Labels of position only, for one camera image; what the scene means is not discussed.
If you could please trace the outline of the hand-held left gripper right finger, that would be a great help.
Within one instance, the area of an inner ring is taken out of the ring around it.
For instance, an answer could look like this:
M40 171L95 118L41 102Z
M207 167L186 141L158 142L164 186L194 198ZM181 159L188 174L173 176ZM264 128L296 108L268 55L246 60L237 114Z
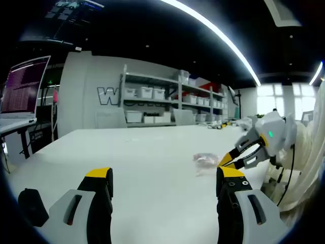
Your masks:
M236 169L216 171L218 243L279 243L279 208L261 190L253 189Z

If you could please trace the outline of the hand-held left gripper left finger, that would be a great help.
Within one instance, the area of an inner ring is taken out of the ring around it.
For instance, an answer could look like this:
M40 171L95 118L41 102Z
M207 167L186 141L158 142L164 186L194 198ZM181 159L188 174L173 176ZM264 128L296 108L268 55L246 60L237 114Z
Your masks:
M111 243L113 170L86 173L49 211L49 243Z

